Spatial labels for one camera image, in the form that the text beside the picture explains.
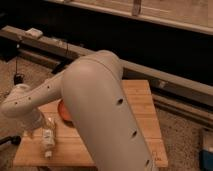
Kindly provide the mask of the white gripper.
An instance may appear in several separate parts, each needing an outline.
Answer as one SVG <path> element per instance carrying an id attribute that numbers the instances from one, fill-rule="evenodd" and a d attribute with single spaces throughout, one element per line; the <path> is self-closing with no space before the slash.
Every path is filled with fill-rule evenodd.
<path id="1" fill-rule="evenodd" d="M 33 109 L 21 118 L 21 124 L 26 134 L 32 136 L 34 131 L 46 124 L 45 117 L 39 109 Z"/>

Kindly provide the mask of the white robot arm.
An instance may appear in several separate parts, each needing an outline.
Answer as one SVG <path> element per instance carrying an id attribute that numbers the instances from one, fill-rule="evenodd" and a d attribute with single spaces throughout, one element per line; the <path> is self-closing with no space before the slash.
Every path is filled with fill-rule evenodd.
<path id="1" fill-rule="evenodd" d="M 100 50 L 80 57 L 32 89 L 16 85 L 0 105 L 25 130 L 44 124 L 39 107 L 61 99 L 99 171 L 159 171 L 122 86 L 116 54 Z"/>

